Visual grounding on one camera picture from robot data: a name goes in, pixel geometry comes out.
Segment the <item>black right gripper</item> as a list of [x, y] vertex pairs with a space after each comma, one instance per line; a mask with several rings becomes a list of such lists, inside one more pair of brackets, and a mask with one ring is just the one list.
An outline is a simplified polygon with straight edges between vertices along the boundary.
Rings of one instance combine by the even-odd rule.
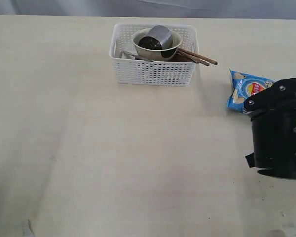
[[248, 97], [243, 109], [253, 136], [248, 166], [260, 175], [296, 180], [296, 78]]

